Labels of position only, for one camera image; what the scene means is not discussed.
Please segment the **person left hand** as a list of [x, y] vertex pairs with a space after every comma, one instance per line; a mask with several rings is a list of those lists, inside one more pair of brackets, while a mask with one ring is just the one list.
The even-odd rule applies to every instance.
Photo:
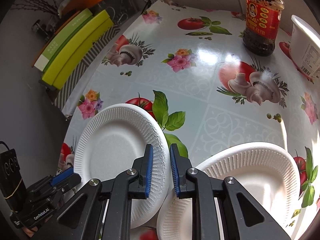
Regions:
[[29, 229], [29, 228], [24, 226], [22, 228], [22, 230], [28, 237], [33, 237], [33, 235], [38, 231], [38, 228], [37, 227], [33, 227], [33, 228]]

